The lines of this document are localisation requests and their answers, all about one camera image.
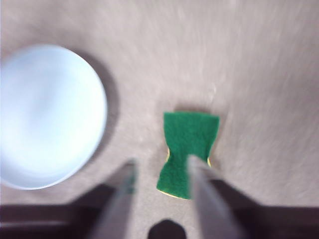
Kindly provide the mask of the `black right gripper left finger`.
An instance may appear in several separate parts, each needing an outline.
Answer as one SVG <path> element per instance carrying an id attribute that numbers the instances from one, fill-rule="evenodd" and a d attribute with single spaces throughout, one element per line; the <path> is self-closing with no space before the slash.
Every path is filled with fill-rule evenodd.
<path id="1" fill-rule="evenodd" d="M 101 184 L 59 205 L 2 205 L 2 239 L 123 239 L 135 195 L 129 159 Z"/>

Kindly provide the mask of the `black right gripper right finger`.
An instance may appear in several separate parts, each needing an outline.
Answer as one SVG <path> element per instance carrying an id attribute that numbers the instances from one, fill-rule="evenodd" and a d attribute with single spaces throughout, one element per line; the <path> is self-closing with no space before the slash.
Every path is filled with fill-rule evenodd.
<path id="1" fill-rule="evenodd" d="M 319 209 L 262 205 L 190 155 L 191 196 L 205 239 L 317 239 Z"/>

